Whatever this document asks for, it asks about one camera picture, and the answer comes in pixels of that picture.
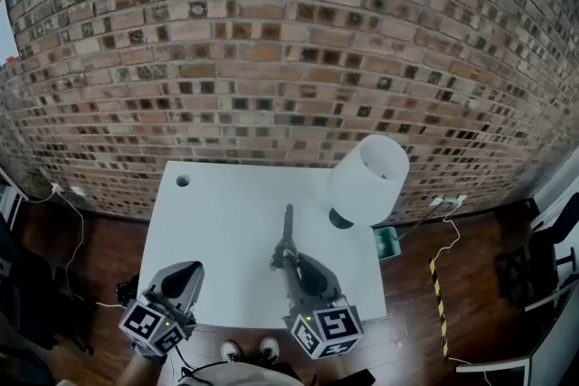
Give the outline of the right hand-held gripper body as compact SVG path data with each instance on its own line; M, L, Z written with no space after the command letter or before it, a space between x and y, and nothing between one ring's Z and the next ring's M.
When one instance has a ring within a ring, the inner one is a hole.
M286 326L312 360L349 353L364 335L357 307L342 293L336 275L305 254L283 257L289 299Z

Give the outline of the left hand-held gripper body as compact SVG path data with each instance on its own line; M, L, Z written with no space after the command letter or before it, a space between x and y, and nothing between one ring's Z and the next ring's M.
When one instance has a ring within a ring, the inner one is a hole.
M119 328L146 358L164 358L195 329L194 308L204 266L185 261L160 269L141 294L128 303Z

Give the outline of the person's left forearm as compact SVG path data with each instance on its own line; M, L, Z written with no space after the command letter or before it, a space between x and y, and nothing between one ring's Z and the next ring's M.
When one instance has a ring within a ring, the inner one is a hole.
M157 386L166 357L147 358L134 353L115 386Z

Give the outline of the person's left white shoe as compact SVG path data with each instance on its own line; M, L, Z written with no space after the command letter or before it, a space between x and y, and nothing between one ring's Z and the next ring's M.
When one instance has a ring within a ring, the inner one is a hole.
M233 340L225 340L220 347L221 358L223 362L240 362L242 360L242 351L239 345Z

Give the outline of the person's white shoe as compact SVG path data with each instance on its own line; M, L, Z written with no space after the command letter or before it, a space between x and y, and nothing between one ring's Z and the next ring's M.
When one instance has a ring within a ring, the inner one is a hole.
M280 347L275 337L267 336L261 340L259 355L262 362L274 364L280 357Z
M221 358L223 362L240 362L242 360L242 351L239 345L233 340L225 340L220 347Z

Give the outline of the person's right white shoe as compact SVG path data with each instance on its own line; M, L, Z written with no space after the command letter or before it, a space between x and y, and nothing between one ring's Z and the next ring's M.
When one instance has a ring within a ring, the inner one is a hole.
M280 357L280 347L275 337L267 336L261 340L259 355L262 362L274 364Z

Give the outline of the person's black trousers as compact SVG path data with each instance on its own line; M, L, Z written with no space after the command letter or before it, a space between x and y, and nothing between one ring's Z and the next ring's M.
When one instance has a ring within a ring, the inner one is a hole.
M293 368L286 362L261 362L261 367L289 376L296 381L301 381L301 378L296 374Z

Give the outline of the person's grey shirt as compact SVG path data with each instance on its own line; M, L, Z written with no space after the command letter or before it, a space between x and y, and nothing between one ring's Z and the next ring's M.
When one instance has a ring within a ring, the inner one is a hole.
M177 386L304 386L288 374L244 363L226 362L207 365Z

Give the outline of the white table lamp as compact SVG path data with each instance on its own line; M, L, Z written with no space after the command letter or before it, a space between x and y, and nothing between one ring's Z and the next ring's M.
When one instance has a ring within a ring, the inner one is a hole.
M328 218L340 230L374 226L392 212L410 162L390 137L371 135L359 142L330 172Z

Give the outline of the yellow black striped tape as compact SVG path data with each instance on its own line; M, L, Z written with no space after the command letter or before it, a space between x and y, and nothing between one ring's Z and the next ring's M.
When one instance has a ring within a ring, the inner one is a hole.
M432 283L434 286L434 292L437 299L437 311L440 319L441 325L441 339L442 339L442 357L445 362L449 360L449 346L448 346L448 334L447 334L447 321L444 310L443 299L441 295L441 284L437 275L435 260L429 260L429 270L431 272Z

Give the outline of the black office chair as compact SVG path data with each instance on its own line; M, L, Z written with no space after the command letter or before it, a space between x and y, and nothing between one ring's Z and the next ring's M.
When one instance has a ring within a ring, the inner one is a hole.
M83 339L90 310L72 294L65 269L19 243L0 214L0 315L16 333L47 351L68 340L92 356Z
M552 296L558 285L558 267L572 263L576 268L574 248L558 259L555 245L560 244L579 223L579 193L574 193L555 223L535 231L526 247L522 246L495 257L498 296L517 307Z

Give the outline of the white side table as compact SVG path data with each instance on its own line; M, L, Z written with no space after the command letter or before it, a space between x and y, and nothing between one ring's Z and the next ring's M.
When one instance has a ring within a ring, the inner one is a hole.
M457 373L494 373L521 369L520 386L558 386L579 352L579 281L567 291L567 298L555 321L531 354L504 361L462 364Z

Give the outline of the white shelf unit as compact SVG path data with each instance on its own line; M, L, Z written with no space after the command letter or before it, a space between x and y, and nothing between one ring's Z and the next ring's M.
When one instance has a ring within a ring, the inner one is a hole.
M17 213L23 200L27 200L16 186L0 182L0 215L4 218L8 229L14 227Z

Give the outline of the window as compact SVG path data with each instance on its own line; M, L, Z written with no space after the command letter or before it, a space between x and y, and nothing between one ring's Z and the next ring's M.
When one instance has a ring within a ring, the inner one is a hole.
M8 13L7 0L0 0L0 68L18 58L19 51Z

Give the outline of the white wall power adapter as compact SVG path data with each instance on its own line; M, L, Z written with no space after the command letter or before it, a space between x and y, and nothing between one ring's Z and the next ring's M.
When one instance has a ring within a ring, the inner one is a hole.
M455 206L461 206L463 204L463 202L466 200L467 195L466 194L461 194L458 197L435 197L431 202L430 202L430 206L431 207L437 207L440 206L442 204L449 204L449 205L455 205Z

